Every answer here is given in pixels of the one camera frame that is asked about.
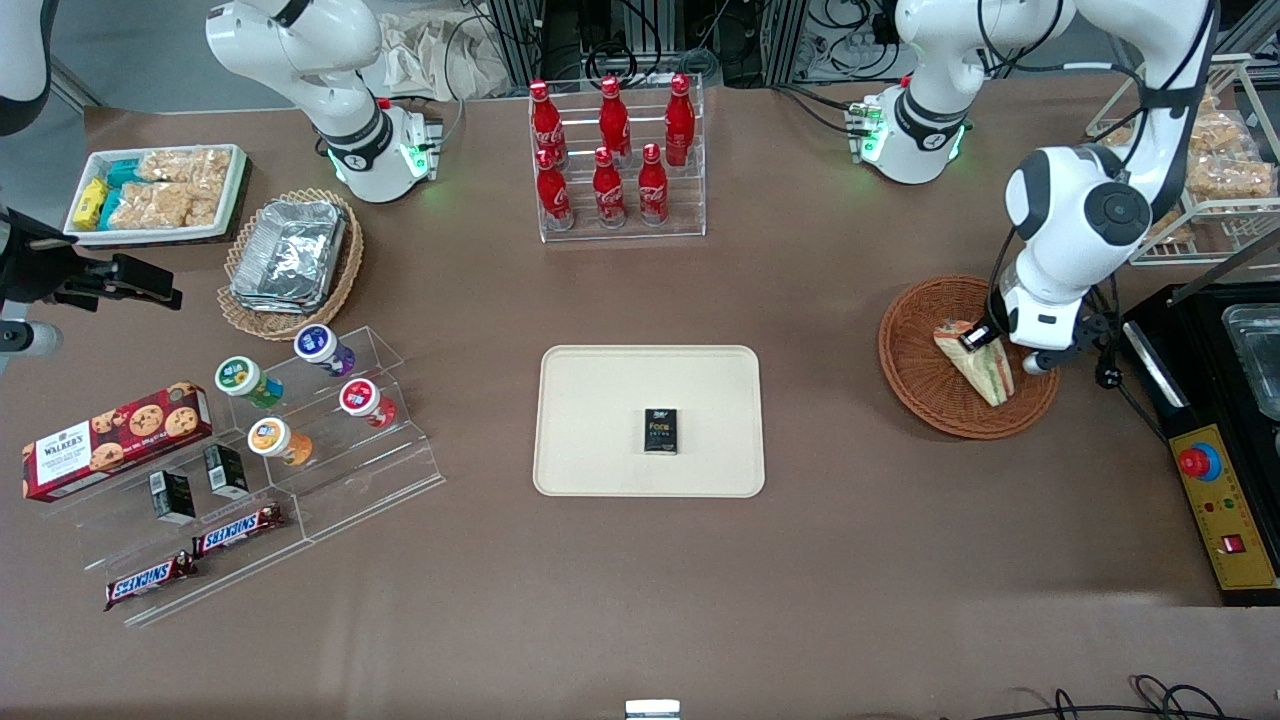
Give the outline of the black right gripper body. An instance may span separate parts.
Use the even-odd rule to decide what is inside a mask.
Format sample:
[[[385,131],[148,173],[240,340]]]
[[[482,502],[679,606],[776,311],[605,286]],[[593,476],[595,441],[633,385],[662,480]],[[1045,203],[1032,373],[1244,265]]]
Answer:
[[[76,251],[78,238],[23,213],[4,208],[1,297],[4,304],[93,306],[86,293],[67,290],[88,261]]]

